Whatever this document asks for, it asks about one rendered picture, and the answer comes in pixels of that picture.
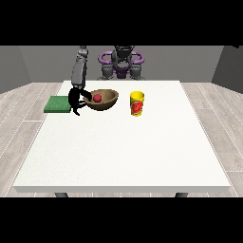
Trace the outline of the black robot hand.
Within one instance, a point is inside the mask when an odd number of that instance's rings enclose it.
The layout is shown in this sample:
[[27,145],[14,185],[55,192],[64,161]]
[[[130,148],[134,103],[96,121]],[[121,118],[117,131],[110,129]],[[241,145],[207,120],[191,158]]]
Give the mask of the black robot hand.
[[80,100],[80,96],[86,97],[89,101],[92,100],[92,95],[90,92],[84,89],[79,89],[78,87],[72,87],[70,89],[68,93],[68,103],[77,116],[79,116],[78,109],[86,106],[85,101]]

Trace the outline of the brown wooden bowl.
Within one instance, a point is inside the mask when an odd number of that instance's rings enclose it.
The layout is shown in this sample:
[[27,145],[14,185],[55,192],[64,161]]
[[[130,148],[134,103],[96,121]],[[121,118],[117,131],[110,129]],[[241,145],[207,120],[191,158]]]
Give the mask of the brown wooden bowl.
[[96,111],[104,111],[111,108],[119,98],[119,93],[113,89],[97,89],[91,92],[92,96],[97,94],[102,96],[102,100],[99,103],[93,100],[89,101],[88,98],[84,98],[84,102],[87,106]]

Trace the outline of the green square pad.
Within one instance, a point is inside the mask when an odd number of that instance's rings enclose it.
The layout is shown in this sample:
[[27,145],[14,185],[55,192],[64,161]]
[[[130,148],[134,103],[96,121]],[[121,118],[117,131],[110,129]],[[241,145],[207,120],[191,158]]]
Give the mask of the green square pad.
[[45,113],[69,113],[68,96],[50,96],[44,108]]

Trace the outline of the yellow cup with melon print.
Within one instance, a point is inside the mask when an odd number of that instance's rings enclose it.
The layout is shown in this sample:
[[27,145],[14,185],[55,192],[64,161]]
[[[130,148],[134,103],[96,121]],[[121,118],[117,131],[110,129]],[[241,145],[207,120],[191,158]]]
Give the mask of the yellow cup with melon print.
[[130,109],[132,116],[140,116],[142,113],[144,94],[141,91],[133,91],[130,94]]

